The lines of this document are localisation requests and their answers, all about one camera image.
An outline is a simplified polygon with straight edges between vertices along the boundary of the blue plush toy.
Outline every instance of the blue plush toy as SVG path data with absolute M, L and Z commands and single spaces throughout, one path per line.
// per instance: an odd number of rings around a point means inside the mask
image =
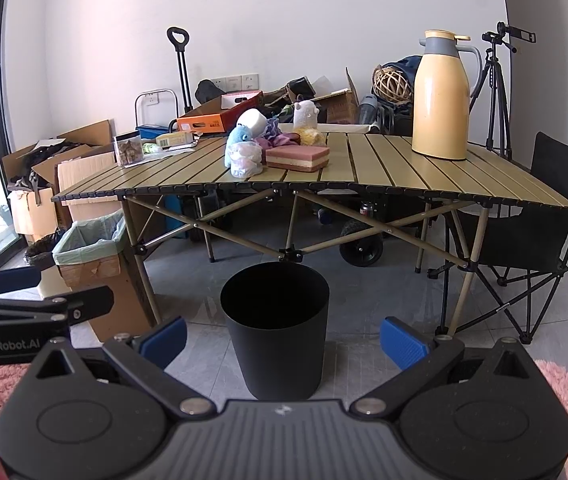
M 244 142 L 245 140 L 253 140 L 253 133 L 248 126 L 237 124 L 237 126 L 235 126 L 231 131 L 230 135 L 228 135 L 228 139 L 226 140 L 226 151 L 224 153 L 225 167 L 231 167 L 231 158 L 228 154 L 228 148 L 230 148 L 230 146 L 235 142 Z

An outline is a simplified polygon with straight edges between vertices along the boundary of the gray thermos handle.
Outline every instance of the gray thermos handle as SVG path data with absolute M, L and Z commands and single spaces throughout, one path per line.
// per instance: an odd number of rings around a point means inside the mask
M 479 89 L 481 80 L 481 71 L 483 70 L 483 63 L 481 62 L 481 53 L 476 46 L 472 45 L 456 45 L 459 52 L 472 52 L 477 57 L 477 81 L 470 91 L 470 97 L 475 95 L 475 92 Z

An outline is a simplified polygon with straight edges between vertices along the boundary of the folding table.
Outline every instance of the folding table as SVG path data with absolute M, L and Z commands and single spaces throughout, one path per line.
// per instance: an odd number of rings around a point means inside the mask
M 116 195 L 122 209 L 131 245 L 136 252 L 136 263 L 152 307 L 152 316 L 161 321 L 153 288 L 144 269 L 144 255 L 174 235 L 193 228 L 205 234 L 209 257 L 213 260 L 209 235 L 217 235 L 234 243 L 259 251 L 280 260 L 300 262 L 305 254 L 352 242 L 379 233 L 388 233 L 418 247 L 417 268 L 421 266 L 423 251 L 441 256 L 447 262 L 466 271 L 464 283 L 456 304 L 449 334 L 458 328 L 460 314 L 470 289 L 481 251 L 488 212 L 493 205 L 537 205 L 539 207 L 568 208 L 568 200 L 555 190 L 535 179 L 529 173 L 492 152 L 468 145 L 467 159 L 439 160 L 419 155 L 411 149 L 411 138 L 357 133 L 366 131 L 361 126 L 331 125 L 327 143 L 331 149 L 328 166 L 314 173 L 276 168 L 264 168 L 259 175 L 248 179 L 233 177 L 224 167 L 225 137 L 201 139 L 194 152 L 173 155 L 131 168 L 112 166 L 84 179 L 53 197 L 54 201 L 94 198 Z M 207 190 L 253 190 L 246 198 L 216 211 L 202 215 L 201 194 Z M 317 194 L 325 189 L 350 189 L 363 194 L 407 194 L 426 200 L 424 212 L 385 223 L 361 215 L 355 210 Z M 245 207 L 251 203 L 286 193 L 294 194 L 288 237 L 282 250 L 238 237 L 210 224 L 211 220 Z M 140 200 L 144 195 L 194 194 L 198 218 L 189 218 L 160 206 Z M 315 202 L 323 207 L 357 219 L 370 228 L 296 249 L 293 248 L 295 218 L 299 199 Z M 174 218 L 184 225 L 148 242 L 142 242 L 144 229 L 138 234 L 133 224 L 129 203 L 135 203 L 153 212 Z M 465 240 L 460 228 L 457 210 L 469 205 L 481 206 L 478 229 L 472 245 Z M 463 258 L 451 254 L 426 241 L 428 219 L 451 213 L 460 237 Z M 422 221 L 421 237 L 411 236 L 402 226 Z

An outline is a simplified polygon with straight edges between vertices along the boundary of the blue gripper pad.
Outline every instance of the blue gripper pad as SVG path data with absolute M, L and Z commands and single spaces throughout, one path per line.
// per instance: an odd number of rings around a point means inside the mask
M 186 346 L 186 321 L 176 317 L 155 327 L 136 341 L 139 354 L 164 370 Z
M 401 370 L 413 366 L 430 352 L 425 338 L 395 317 L 387 317 L 382 321 L 379 344 Z
M 0 270 L 0 294 L 38 286 L 42 273 L 37 267 L 16 267 Z

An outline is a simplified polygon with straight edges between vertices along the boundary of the screw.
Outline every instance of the screw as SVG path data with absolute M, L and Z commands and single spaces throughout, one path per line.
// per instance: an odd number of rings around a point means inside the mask
M 364 397 L 355 403 L 355 409 L 364 415 L 377 415 L 386 409 L 386 403 L 375 397 Z
M 179 409 L 187 415 L 203 415 L 213 407 L 208 399 L 203 397 L 189 397 L 179 404 Z

